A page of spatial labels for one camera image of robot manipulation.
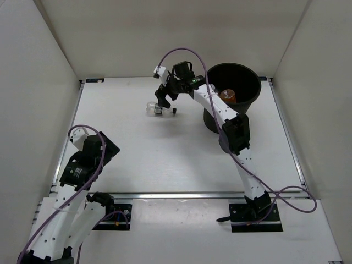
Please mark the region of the clear bottle black label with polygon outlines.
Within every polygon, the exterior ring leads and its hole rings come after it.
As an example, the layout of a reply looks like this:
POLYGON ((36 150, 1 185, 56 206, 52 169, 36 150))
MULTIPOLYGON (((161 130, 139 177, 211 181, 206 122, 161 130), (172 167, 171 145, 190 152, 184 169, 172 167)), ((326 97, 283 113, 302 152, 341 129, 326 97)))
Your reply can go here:
POLYGON ((146 113, 149 116, 171 117, 176 115, 177 109, 174 107, 166 108, 159 106, 157 102, 148 102, 146 104, 146 113))

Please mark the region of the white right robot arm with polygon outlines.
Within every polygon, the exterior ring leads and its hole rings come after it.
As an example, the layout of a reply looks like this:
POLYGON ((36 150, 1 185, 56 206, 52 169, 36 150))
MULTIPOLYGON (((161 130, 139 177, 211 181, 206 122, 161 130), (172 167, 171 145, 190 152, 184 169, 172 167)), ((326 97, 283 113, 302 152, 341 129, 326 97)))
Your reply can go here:
POLYGON ((271 199, 254 178, 246 114, 261 92, 257 74, 241 64, 221 63, 211 67, 207 76, 196 76, 192 63, 183 61, 172 70, 157 66, 153 76, 161 81, 155 92, 159 106, 170 108, 167 97, 176 100, 178 95, 187 94, 209 113, 219 135, 220 147, 236 156, 236 167, 245 188, 246 206, 242 214, 252 221, 261 219, 267 213, 271 199))

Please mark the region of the orange bottle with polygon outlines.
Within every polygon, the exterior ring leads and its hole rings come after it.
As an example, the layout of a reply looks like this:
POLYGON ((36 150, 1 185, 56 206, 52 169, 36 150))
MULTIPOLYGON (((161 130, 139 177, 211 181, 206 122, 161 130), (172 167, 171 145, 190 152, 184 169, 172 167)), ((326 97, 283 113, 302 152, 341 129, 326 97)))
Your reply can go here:
POLYGON ((226 103, 231 103, 231 104, 237 103, 235 91, 232 89, 223 90, 219 96, 226 103))

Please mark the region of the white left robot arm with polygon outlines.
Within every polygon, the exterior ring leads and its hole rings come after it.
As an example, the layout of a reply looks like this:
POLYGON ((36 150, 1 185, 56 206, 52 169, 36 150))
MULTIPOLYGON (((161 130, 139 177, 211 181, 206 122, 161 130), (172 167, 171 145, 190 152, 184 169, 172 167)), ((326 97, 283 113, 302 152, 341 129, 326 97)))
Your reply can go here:
POLYGON ((112 195, 89 195, 89 190, 119 147, 103 132, 88 135, 83 128, 74 130, 70 140, 78 151, 59 180, 52 213, 30 238, 18 263, 74 263, 76 252, 91 230, 116 212, 112 195))

